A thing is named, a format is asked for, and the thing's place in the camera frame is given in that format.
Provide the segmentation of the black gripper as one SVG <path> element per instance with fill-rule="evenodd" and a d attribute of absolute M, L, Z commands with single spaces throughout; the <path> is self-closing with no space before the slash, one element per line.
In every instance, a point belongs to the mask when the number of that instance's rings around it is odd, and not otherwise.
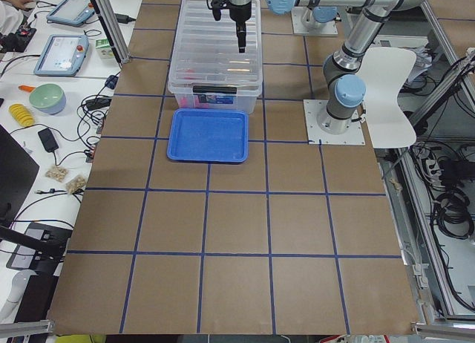
<path fill-rule="evenodd" d="M 229 14 L 236 22 L 236 35 L 238 52 L 246 52 L 246 21 L 250 19 L 252 13 L 252 0 L 228 0 Z"/>

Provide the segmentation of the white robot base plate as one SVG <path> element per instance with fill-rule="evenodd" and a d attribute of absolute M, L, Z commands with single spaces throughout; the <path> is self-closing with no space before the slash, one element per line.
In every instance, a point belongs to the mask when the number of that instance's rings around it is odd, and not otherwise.
<path fill-rule="evenodd" d="M 325 99 L 305 99 L 304 115 L 309 144 L 364 146 L 361 121 L 356 109 L 348 120 L 337 120 L 327 113 Z"/>

